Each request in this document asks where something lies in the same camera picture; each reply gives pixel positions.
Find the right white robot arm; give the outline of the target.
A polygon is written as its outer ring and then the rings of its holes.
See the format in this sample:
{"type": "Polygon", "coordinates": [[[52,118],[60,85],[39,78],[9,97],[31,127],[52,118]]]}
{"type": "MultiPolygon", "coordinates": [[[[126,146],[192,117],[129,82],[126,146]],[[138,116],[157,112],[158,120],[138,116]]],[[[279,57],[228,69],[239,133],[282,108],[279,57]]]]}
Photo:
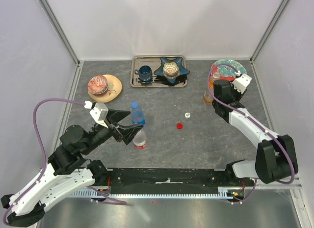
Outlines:
{"type": "Polygon", "coordinates": [[[274,181],[289,183],[298,173],[298,163],[293,139],[289,135],[279,135],[257,121],[240,103],[243,94],[227,80],[213,83],[213,107],[218,116],[237,128],[256,147],[253,161],[240,160],[230,163],[231,168],[224,175],[229,185],[237,185],[242,178],[258,178],[263,183],[274,181]]]}

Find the tan wooden plate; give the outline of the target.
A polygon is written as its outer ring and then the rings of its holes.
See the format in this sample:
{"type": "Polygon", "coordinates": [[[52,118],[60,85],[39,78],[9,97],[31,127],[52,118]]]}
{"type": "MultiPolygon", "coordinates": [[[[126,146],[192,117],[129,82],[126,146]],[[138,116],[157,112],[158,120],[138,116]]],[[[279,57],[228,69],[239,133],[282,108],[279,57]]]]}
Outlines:
{"type": "Polygon", "coordinates": [[[96,102],[107,103],[114,100],[122,91],[122,83],[120,79],[113,75],[103,75],[107,78],[108,89],[100,95],[94,95],[88,91],[88,95],[96,102]]]}

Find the red bottle cap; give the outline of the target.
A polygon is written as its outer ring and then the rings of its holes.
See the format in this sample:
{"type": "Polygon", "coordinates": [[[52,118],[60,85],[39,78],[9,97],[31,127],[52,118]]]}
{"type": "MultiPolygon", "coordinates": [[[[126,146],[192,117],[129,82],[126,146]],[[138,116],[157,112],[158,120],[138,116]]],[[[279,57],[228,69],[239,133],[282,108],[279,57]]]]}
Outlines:
{"type": "Polygon", "coordinates": [[[176,128],[177,129],[182,129],[183,128],[183,124],[182,123],[177,123],[176,128]]]}

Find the white tea bottle cap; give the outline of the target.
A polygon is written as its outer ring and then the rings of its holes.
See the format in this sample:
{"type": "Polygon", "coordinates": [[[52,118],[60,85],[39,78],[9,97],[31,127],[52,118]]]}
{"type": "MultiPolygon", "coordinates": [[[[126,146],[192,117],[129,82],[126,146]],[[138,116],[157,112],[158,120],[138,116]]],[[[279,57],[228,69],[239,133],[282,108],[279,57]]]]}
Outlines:
{"type": "Polygon", "coordinates": [[[184,114],[184,116],[185,116],[185,118],[190,118],[190,116],[191,116],[191,114],[189,113],[189,112],[186,112],[185,114],[184,114]]]}

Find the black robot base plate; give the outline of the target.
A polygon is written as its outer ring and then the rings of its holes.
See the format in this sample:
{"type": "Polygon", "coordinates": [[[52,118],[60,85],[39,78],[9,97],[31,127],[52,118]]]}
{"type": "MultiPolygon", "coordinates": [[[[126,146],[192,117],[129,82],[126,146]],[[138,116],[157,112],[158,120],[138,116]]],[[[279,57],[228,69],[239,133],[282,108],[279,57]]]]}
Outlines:
{"type": "Polygon", "coordinates": [[[112,168],[96,185],[108,187],[114,194],[194,194],[253,184],[249,178],[236,178],[226,169],[112,168]]]}

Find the orange tea bottle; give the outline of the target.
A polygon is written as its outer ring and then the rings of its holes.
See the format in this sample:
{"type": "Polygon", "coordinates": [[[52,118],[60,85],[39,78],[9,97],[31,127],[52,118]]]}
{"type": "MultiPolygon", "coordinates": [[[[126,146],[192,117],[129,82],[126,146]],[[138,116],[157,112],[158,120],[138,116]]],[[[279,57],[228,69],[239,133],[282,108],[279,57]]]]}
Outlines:
{"type": "Polygon", "coordinates": [[[203,100],[205,103],[212,103],[213,102],[213,97],[211,96],[211,94],[209,93],[208,90],[204,91],[203,100]]]}

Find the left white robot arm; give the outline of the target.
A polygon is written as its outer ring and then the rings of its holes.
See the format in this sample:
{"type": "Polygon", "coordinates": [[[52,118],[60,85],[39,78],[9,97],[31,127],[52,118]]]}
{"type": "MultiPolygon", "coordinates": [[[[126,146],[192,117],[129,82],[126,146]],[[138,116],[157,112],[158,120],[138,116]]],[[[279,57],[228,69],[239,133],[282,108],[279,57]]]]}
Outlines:
{"type": "Polygon", "coordinates": [[[110,109],[103,103],[91,107],[90,115],[95,125],[89,132],[79,125],[68,127],[60,137],[61,144],[39,174],[16,194],[1,198],[2,207],[6,209],[3,218],[6,225],[29,227],[73,192],[104,185],[110,177],[108,169],[100,160],[92,160],[84,167],[87,161],[84,156],[111,137],[127,145],[143,128],[143,125],[120,125],[130,111],[110,109]]]}

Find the small patterned bowl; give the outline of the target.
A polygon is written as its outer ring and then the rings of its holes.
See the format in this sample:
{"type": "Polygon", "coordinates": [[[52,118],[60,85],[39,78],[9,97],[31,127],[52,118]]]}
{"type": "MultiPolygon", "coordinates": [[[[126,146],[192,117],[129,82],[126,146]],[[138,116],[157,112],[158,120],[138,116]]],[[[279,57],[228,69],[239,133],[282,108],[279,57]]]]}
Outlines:
{"type": "Polygon", "coordinates": [[[163,65],[163,74],[167,77],[174,78],[179,75],[180,69],[175,62],[166,62],[163,65]]]}

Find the red cap water bottle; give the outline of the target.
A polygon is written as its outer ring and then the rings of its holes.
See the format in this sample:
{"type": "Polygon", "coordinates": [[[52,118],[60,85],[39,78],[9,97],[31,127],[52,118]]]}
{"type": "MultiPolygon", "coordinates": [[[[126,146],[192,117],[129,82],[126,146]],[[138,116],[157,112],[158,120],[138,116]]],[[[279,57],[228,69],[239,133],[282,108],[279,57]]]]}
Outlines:
{"type": "Polygon", "coordinates": [[[210,88],[213,88],[213,84],[216,80],[220,79],[220,73],[218,71],[214,71],[209,76],[209,86],[210,88]]]}
{"type": "Polygon", "coordinates": [[[147,137],[143,130],[140,130],[135,135],[135,137],[133,138],[133,144],[139,150],[142,150],[147,146],[147,137]]]}

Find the blue teacup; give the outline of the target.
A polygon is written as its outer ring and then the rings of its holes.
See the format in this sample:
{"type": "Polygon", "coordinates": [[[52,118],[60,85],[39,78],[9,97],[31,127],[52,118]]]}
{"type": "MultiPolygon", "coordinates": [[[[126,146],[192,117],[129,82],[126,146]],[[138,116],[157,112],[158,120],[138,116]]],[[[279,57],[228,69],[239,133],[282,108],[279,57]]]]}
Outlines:
{"type": "Polygon", "coordinates": [[[152,69],[147,65],[134,70],[134,73],[139,76],[141,81],[152,81],[153,79],[152,69]]]}

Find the blue cap water bottle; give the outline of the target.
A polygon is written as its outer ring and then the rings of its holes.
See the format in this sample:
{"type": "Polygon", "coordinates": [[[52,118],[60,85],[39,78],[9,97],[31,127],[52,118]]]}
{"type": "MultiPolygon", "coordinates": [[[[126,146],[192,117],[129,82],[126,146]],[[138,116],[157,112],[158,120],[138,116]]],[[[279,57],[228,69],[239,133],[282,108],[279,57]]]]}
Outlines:
{"type": "Polygon", "coordinates": [[[131,103],[131,121],[134,125],[145,125],[144,113],[137,101],[131,103]]]}

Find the red patterned bowl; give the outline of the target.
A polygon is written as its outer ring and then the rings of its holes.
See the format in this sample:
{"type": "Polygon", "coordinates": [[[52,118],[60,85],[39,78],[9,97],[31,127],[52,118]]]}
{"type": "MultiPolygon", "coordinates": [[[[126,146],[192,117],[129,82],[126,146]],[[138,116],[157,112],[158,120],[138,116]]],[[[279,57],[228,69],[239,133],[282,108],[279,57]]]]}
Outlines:
{"type": "Polygon", "coordinates": [[[90,93],[100,95],[108,89],[107,78],[103,75],[94,76],[89,80],[87,88],[90,93]]]}

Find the red teal floral plate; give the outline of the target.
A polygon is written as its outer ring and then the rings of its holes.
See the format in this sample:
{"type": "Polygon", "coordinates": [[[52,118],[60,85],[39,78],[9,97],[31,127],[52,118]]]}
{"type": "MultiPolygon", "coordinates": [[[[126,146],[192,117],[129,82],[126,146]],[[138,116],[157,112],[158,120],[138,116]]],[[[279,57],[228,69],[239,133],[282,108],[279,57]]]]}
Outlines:
{"type": "Polygon", "coordinates": [[[247,74],[245,67],[241,63],[239,63],[238,61],[235,61],[232,59],[220,59],[220,60],[215,61],[212,64],[211,69],[214,67],[213,72],[214,73],[219,72],[221,79],[233,81],[237,78],[237,75],[236,75],[234,69],[231,68],[230,66],[227,66],[227,65],[217,66],[219,64],[229,64],[229,65],[233,66],[234,68],[236,68],[238,71],[240,71],[241,74],[247,74]]]}

